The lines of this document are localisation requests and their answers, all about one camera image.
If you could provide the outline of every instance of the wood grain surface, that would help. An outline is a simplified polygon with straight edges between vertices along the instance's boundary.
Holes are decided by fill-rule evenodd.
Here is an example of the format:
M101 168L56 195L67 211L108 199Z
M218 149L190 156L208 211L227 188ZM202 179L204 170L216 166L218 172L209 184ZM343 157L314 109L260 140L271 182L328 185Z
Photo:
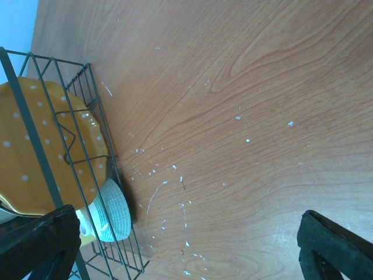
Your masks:
M140 279L302 279L307 209L373 242L373 2L40 0L32 50L93 64Z

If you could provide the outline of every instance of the orange plate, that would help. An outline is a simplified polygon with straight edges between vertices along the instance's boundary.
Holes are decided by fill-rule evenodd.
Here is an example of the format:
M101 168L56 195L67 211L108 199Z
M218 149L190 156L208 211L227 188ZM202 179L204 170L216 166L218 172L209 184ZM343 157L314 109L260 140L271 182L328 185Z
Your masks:
M75 209L84 207L71 166L63 159L65 149L40 81L29 78L18 78L18 81L64 204L72 204ZM45 82L45 85L55 112L69 111L62 87L54 82ZM71 93L69 99L74 110L87 109L84 102ZM76 112L75 117L89 157L107 156L100 126L92 114L89 111ZM70 150L73 162L85 160L71 113L57 114L57 119L76 135ZM62 132L69 146L73 136L67 131ZM1 201L15 212L26 215L44 215L55 209L9 83L0 85L0 159ZM90 162L101 187L106 180L106 158L100 157ZM74 168L90 204L97 191L88 164L77 163Z

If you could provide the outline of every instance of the dish drying rack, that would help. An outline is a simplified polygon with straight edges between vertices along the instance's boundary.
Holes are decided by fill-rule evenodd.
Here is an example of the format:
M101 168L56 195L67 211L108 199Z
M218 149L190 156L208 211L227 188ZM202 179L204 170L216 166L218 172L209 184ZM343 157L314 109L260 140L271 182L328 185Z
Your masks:
M96 120L100 123L102 134L104 135L106 144L108 146L109 155L102 155L102 157L106 157L107 159L107 169L108 169L108 177L111 177L121 188L123 191L123 182L119 175L118 166L115 160L115 153L114 153L114 145L112 144L112 139L110 137L110 133L108 130L107 120L105 119L104 112L103 112L103 105L98 95L97 85L93 76L93 71L91 65L81 64L73 61L67 61L63 59L56 59L54 57L44 57L41 55L34 55L32 52L22 53L17 51L10 51L6 50L3 47L0 47L0 60L1 64L4 68L6 77L10 86L13 90L13 94L15 100L17 102L20 115L22 116L23 122L26 126L27 133L31 140L32 146L34 148L35 154L37 156L38 162L40 164L43 176L45 178L45 182L49 188L51 198L54 202L56 208L60 208L63 206L63 202L61 196L59 194L56 182L54 180L51 168L48 164L47 157L43 150L40 138L38 136L37 130L35 128L34 122L32 120L29 108L27 106L26 100L22 93L21 87L19 85L17 76L15 74L15 70L13 65L10 61L9 56L16 56L16 57L23 57L24 62L21 67L18 76L22 76L27 70L27 76L29 78L37 78L43 87L43 91L48 101L48 105L52 112L52 116L55 122L55 125L58 128L59 136L61 137L61 141L65 148L65 161L67 164L71 166L74 178L76 180L76 187L79 189L80 194L83 198L83 202L85 207L89 213L90 221L93 225L92 216L88 209L88 204L85 199L84 193L82 191L82 187L79 182L79 177L76 174L74 165L81 162L86 162L89 166L90 174L93 178L93 181L96 184L96 189L98 190L98 197L101 199L103 203L100 189L97 185L97 180L93 173L93 169L91 166L90 161L97 158L89 158L87 154L87 150L85 148L82 135L79 131L78 124L75 118L75 112L77 111L89 111L92 113ZM69 75L70 73L74 73L72 79L68 80L66 83L64 79L64 75ZM63 89L64 94L66 97L66 101L68 103L69 111L54 111L54 108L51 103L51 99L49 94L46 90L44 79L52 80L54 82L59 83ZM86 110L73 110L72 105L69 100L68 91L73 93L75 96L81 98L87 109ZM73 132L69 131L65 127L63 127L57 119L58 114L62 113L71 113L73 118L73 123L75 125L76 131L78 132L75 135ZM63 131L67 131L68 133L73 135L73 142L67 146L66 142L63 141ZM70 157L70 149L75 141L80 142L81 146L83 147L83 151L85 154L85 159L80 160L78 162L73 162ZM111 229L112 235L114 236L115 242L106 243L99 240L94 241L91 245L86 245L92 247L92 251L89 253L89 258L86 257L86 260L83 259L82 252L79 250L76 261L73 266L73 269L70 273L69 279L81 279L81 280L88 280L90 279L90 274L92 271L97 271L102 273L103 275L107 276L109 279L123 279L123 276L126 275L129 280L137 279L142 273L144 273L146 266L148 265L149 261L144 264L142 260L142 256L140 253L138 240L136 238L135 230L132 225L131 234L126 240L118 241L115 233L113 231L112 224L108 218L107 210L104 209L104 213L106 215L107 220L109 221L109 227ZM93 226L93 230L95 235L98 236L96 228Z

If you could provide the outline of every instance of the wire dish rack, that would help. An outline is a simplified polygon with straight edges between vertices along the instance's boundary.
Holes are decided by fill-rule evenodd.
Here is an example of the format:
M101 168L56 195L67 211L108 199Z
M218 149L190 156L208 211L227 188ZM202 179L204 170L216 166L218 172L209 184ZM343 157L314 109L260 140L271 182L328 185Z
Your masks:
M103 199L101 197L100 189L97 185L97 180L93 173L93 169L90 163L91 160L105 157L107 161L108 177L112 178L120 186L122 191L123 182L121 180L121 176L119 175L118 166L115 160L114 145L110 137L110 132L108 130L107 121L104 116L103 106L98 95L97 85L94 80L91 65L56 59L54 57L34 55L32 52L22 53L10 51L4 49L3 47L0 47L0 60L2 66L4 68L8 82L10 83L10 86L13 90L20 115L26 126L27 133L31 140L45 182L47 183L56 208L63 206L62 199L9 56L24 58L24 63L20 69L18 76L22 76L27 72L27 76L29 78L37 78L41 82L50 110L52 112L52 116L54 118L55 125L58 128L61 142L63 143L65 148L64 159L66 161L66 164L69 164L71 166L74 178L76 180L76 187L80 191L85 207L89 213L90 221L93 225L94 223L92 220L92 216L88 210L88 204L82 191L81 183L79 182L79 176L76 174L74 165L81 162L86 162L88 164L90 174L96 184L96 189L98 191L97 195L100 198L101 203L103 203ZM52 80L59 83L63 87L66 101L69 106L69 111L54 110L51 99L46 90L44 80ZM81 98L87 106L87 109L73 110L68 96L68 91ZM96 117L96 120L101 125L101 131L108 146L108 156L102 155L89 158L75 118L75 113L77 111L89 111ZM59 123L57 116L58 114L62 113L71 114L77 134L74 134L72 131L68 130L66 127ZM63 141L64 132L70 133L73 136L73 141L71 144L69 144L69 146L66 144L65 141ZM80 144L83 147L85 158L73 162L69 152L71 147L75 143L77 145ZM78 252L76 262L73 266L73 270L71 271L69 279L87 280L90 279L90 276L101 273L100 276L97 276L98 279L103 279L104 276L107 276L109 279L125 279L125 277L127 277L127 279L135 280L142 273L144 273L145 267L148 265L149 261L147 263L144 263L142 260L138 240L136 238L133 225L130 236L125 240L118 241L113 231L112 224L110 223L110 220L108 218L108 212L106 209L104 209L104 213L107 220L109 221L109 227L111 229L112 235L114 236L115 242L107 243L96 240L91 245L83 247L83 250L80 250L80 252ZM95 235L98 236L97 230L94 226L93 230L95 232Z

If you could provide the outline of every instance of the wire basket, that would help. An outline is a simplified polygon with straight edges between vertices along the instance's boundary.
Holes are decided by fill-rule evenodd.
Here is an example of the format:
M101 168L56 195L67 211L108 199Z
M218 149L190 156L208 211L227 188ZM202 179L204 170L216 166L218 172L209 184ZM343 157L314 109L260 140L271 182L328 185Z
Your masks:
M81 183L79 181L79 176L76 174L74 165L82 162L86 162L88 164L90 175L92 176L92 179L95 183L97 195L101 200L102 204L104 204L104 202L101 196L100 188L98 187L97 180L93 172L91 161L97 158L105 157L107 161L108 177L112 178L120 186L122 191L123 182L121 180L121 176L119 175L118 166L115 160L114 145L112 143L110 132L108 130L107 121L104 116L103 106L98 96L97 85L94 80L91 65L66 61L62 59L56 59L53 57L43 57L40 55L34 55L32 52L22 53L16 51L9 51L0 47L0 59L2 66L4 68L8 82L10 83L10 86L13 90L14 97L19 107L20 115L22 116L23 122L26 126L27 133L31 140L32 146L34 148L35 154L41 167L41 171L45 178L45 182L47 183L52 200L56 208L63 206L62 199L59 194L56 182L54 180L51 168L48 164L47 157L41 145L41 141L35 128L34 122L32 120L26 100L20 88L14 68L9 59L10 55L24 57L24 63L19 72L19 76L22 76L27 71L28 77L37 78L41 82L44 94L48 101L49 108L52 112L55 125L58 128L59 136L61 137L61 141L65 148L64 159L66 163L71 166L76 181L76 187L80 191L84 205L89 214L89 219L91 221L91 224L93 225L93 219L91 213L88 210L88 204L83 193ZM64 77L66 76L73 76L73 78L64 79ZM54 110L50 96L44 84L44 80L52 80L54 82L59 83L63 87L69 111ZM68 91L73 93L75 96L81 98L84 101L87 109L73 110L69 99ZM75 113L78 111L89 111L96 117L96 120L100 123L101 132L108 146L108 155L99 155L96 157L89 158L85 147L85 143L82 139L82 135L79 131L79 127L75 117ZM57 116L59 114L68 113L72 116L73 123L77 131L76 134L74 134L71 130L68 130L58 121ZM71 134L73 139L69 145L67 145L64 141L64 133L66 132ZM82 146L85 158L73 162L70 156L70 150L71 147L73 147L73 145L78 144ZM111 233L114 236L115 242L107 243L96 240L91 244L92 250L87 251L86 247L84 247L82 253L81 251L78 252L76 262L73 266L73 270L71 271L69 279L86 280L90 279L90 275L94 275L94 273L100 272L103 275L109 277L110 279L123 279L124 276L127 276L128 279L134 280L137 279L140 274L144 273L145 267L148 265L149 261L145 264L143 263L138 245L138 240L136 238L133 225L130 236L125 240L118 241L113 231L113 226L110 222L110 219L108 218L108 212L106 207L104 207L104 213L106 219L108 220L108 224ZM94 226L93 230L95 232L95 235L98 236L97 230Z

